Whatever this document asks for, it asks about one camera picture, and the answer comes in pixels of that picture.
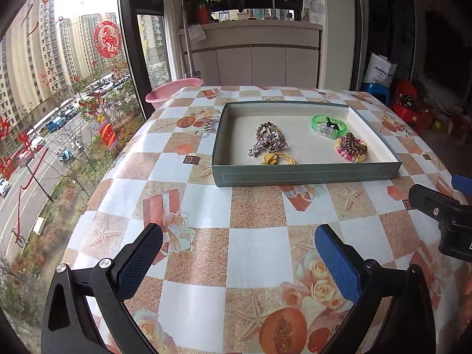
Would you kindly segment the green translucent bangle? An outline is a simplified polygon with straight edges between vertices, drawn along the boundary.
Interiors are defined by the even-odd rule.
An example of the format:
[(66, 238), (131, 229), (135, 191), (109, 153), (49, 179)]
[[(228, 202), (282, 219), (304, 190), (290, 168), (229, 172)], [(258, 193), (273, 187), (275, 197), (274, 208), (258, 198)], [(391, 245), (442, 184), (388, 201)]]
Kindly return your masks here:
[(347, 125), (342, 120), (326, 115), (312, 117), (311, 128), (318, 135), (328, 137), (329, 139), (343, 137), (348, 131)]

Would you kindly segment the black claw hair clip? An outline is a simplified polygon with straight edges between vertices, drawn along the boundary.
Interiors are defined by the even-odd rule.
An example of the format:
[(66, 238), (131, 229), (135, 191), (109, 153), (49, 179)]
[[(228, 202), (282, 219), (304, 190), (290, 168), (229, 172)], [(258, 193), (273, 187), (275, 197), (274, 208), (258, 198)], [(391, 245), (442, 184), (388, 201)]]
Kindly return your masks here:
[(336, 122), (332, 122), (329, 117), (326, 118), (326, 126), (333, 130), (339, 130), (338, 124)]

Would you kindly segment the silver star hair clip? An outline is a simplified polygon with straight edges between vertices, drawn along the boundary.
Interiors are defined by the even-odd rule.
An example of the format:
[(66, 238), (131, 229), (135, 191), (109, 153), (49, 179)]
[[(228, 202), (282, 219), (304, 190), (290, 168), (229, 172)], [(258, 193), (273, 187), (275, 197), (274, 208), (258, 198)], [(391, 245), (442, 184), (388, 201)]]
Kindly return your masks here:
[(278, 133), (269, 133), (261, 136), (248, 151), (249, 157), (256, 157), (262, 150), (267, 149), (270, 153), (276, 153), (288, 147), (284, 136)]

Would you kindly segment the braided brown oval hair clip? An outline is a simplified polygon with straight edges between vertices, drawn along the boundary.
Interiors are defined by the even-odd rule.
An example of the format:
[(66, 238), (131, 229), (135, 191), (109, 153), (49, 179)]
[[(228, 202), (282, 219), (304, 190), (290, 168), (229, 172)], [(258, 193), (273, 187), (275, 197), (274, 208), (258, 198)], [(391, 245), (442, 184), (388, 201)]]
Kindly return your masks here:
[(274, 142), (283, 142), (280, 129), (272, 122), (262, 123), (256, 130), (256, 140), (264, 145)]

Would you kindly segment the shallow grey jewelry tray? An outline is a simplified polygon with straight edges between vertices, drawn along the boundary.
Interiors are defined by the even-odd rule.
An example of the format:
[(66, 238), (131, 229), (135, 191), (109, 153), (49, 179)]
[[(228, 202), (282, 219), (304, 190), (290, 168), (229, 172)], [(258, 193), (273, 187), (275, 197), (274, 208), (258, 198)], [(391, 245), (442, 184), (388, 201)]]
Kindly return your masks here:
[[(313, 117), (342, 120), (348, 131), (365, 142), (366, 159), (351, 162), (335, 149), (335, 140), (311, 128)], [(276, 125), (294, 159), (264, 165), (262, 150), (249, 155), (256, 130), (263, 123)], [(356, 109), (345, 104), (308, 101), (242, 101), (224, 106), (212, 153), (212, 173), (218, 187), (284, 186), (315, 183), (381, 181), (398, 175), (401, 159)]]

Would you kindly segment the red plastic child chair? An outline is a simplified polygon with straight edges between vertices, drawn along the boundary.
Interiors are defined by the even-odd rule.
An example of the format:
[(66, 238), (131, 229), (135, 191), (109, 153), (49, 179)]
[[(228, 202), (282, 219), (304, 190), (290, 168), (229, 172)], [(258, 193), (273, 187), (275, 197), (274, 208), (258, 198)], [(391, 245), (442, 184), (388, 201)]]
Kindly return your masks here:
[(421, 107), (417, 91), (409, 81), (397, 83), (390, 108), (418, 135), (426, 128), (429, 114)]

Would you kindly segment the blue plastic stool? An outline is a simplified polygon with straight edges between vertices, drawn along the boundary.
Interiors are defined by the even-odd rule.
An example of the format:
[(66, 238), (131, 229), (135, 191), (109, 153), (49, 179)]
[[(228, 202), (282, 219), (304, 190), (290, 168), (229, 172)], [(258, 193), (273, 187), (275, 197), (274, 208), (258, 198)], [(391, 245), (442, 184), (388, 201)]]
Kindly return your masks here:
[(390, 89), (383, 85), (362, 82), (361, 91), (367, 92), (371, 96), (378, 99), (385, 106), (390, 105)]

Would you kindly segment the white paper shopping bag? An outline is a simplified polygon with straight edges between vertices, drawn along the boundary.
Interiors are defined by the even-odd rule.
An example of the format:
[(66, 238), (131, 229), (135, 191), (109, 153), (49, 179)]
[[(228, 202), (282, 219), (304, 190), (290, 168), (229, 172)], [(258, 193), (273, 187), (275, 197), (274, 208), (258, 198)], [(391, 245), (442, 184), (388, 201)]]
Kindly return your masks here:
[(397, 65), (386, 57), (372, 53), (362, 82), (389, 88), (396, 69)]

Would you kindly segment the checkered patterned tablecloth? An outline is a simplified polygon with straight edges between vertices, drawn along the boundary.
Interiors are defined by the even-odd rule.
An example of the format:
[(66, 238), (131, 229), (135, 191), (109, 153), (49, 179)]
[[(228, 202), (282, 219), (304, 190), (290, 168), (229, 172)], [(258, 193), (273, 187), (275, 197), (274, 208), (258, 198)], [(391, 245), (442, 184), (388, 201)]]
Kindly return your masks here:
[[(223, 106), (238, 101), (346, 104), (401, 158), (386, 181), (219, 188), (211, 172)], [(471, 317), (471, 267), (437, 249), (437, 223), (409, 207), (415, 184), (456, 196), (433, 150), (366, 94), (218, 86), (185, 88), (135, 133), (80, 216), (64, 261), (88, 268), (114, 257), (143, 230), (150, 199), (163, 223), (163, 250), (126, 307), (164, 353), (258, 353), (269, 318), (307, 329), (318, 353), (350, 309), (314, 247), (329, 224), (365, 258), (388, 268), (422, 267), (433, 304), (437, 351), (448, 352)]]

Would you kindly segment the pink plastic basin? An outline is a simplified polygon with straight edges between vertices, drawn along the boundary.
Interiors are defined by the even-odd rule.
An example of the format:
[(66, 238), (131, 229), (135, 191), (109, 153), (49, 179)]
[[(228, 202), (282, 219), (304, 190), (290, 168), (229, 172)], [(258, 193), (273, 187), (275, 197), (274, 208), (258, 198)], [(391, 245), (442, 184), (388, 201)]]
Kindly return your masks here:
[(150, 104), (166, 101), (184, 87), (198, 87), (202, 84), (203, 80), (200, 78), (183, 78), (170, 81), (151, 90), (151, 92), (146, 95), (145, 99), (146, 102)]

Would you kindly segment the white sideboard cabinet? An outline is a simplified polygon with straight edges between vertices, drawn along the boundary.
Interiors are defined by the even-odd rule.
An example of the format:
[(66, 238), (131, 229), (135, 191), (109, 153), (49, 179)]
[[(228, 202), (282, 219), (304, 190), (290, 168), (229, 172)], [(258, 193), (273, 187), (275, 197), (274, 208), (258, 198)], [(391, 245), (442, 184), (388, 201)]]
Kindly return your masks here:
[(202, 29), (206, 37), (190, 42), (190, 50), (194, 68), (207, 86), (318, 86), (318, 24), (242, 20)]

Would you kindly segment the red horse window decal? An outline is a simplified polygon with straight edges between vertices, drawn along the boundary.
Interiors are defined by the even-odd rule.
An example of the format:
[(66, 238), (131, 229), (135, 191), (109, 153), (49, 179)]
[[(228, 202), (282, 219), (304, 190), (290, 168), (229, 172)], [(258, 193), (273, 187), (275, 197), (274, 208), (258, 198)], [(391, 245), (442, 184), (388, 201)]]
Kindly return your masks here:
[(100, 22), (94, 30), (94, 46), (102, 57), (116, 57), (122, 47), (122, 35), (111, 21)]

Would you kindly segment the white cloth on cabinet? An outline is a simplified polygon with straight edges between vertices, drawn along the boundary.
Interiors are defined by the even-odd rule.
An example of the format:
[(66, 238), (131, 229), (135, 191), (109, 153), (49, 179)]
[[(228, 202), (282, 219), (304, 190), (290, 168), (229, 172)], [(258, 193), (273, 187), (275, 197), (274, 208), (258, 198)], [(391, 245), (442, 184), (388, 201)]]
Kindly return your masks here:
[(202, 25), (192, 25), (188, 27), (188, 35), (191, 42), (201, 42), (206, 40), (206, 32)]

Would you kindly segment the red vase with flowers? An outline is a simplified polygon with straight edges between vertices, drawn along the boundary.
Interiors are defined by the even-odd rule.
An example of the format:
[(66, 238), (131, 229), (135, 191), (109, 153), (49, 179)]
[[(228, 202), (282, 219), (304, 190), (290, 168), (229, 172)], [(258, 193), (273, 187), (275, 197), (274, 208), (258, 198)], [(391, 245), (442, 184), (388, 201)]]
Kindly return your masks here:
[(206, 25), (210, 21), (210, 14), (207, 7), (201, 4), (198, 8), (198, 17), (199, 17), (199, 24)]

